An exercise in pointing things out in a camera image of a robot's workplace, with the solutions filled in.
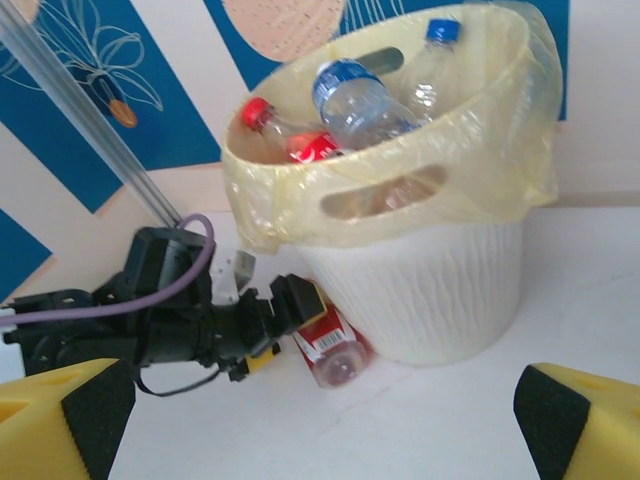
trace trash bin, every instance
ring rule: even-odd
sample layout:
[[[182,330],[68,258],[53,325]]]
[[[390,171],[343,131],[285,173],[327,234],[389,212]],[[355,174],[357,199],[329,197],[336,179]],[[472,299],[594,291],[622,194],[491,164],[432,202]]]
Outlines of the trash bin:
[[[226,188],[245,246],[295,245],[347,320],[393,360],[448,363],[499,338],[519,302],[522,222],[556,198],[558,53],[535,7],[501,5],[428,9],[367,27],[252,92],[317,121],[310,92],[321,64],[387,47],[408,60],[430,19],[456,18],[462,103],[416,131],[305,165],[273,163],[239,112],[226,132]],[[396,95],[399,75],[381,77]],[[367,208],[365,197],[375,200]]]

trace trash bag handle hole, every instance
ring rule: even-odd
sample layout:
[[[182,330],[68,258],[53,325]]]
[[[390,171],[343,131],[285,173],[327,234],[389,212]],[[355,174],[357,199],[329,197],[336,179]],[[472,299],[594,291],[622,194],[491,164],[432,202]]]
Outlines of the trash bag handle hole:
[[[370,187],[336,193],[320,202],[329,217],[353,221],[398,211],[433,198],[447,181],[447,171],[440,165],[429,165]]]
[[[400,70],[404,65],[404,55],[396,47],[384,47],[362,55],[357,61],[376,76]]]

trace plastic bottle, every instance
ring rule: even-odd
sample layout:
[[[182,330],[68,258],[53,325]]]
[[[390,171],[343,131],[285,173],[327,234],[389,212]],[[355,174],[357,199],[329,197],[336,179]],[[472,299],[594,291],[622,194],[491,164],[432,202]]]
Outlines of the plastic bottle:
[[[459,103],[455,56],[459,33],[456,20],[431,20],[424,48],[404,67],[400,99],[422,125]]]
[[[278,115],[274,106],[260,97],[244,105],[242,121],[294,162],[311,163],[340,153],[322,125],[294,124]]]
[[[369,366],[373,351],[327,300],[327,313],[304,325],[293,337],[321,388],[344,385]]]
[[[418,126],[411,111],[355,60],[341,59],[320,67],[312,98],[340,148],[361,150]]]

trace white floor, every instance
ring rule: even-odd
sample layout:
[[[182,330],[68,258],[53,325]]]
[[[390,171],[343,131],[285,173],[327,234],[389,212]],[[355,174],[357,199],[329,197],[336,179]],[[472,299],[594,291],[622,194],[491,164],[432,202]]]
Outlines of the white floor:
[[[234,245],[231,216],[211,218],[218,242]],[[537,211],[525,238],[520,313],[479,356],[434,369],[378,359],[351,385],[323,391],[286,343],[240,384],[139,395],[111,478],[539,478],[512,412],[527,364],[640,384],[640,209]],[[273,276],[290,271],[305,273],[290,250],[260,257],[256,284],[266,294]],[[21,375],[15,349],[0,346],[0,365],[0,381]],[[146,377],[163,388],[204,373],[164,365]]]

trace bottle label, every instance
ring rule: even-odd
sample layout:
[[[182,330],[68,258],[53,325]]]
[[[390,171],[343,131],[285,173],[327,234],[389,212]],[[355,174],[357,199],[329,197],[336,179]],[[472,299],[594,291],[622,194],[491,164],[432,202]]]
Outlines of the bottle label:
[[[289,139],[289,154],[297,163],[311,163],[325,160],[338,146],[327,132],[305,133]]]
[[[311,99],[316,110],[321,112],[322,115],[325,102],[334,94],[340,84],[358,78],[368,78],[374,82],[382,83],[378,77],[362,64],[347,58],[336,60],[321,68],[311,89]]]
[[[293,334],[309,366],[317,363],[329,350],[357,339],[356,333],[342,319],[336,307],[331,303],[326,305],[326,315]]]

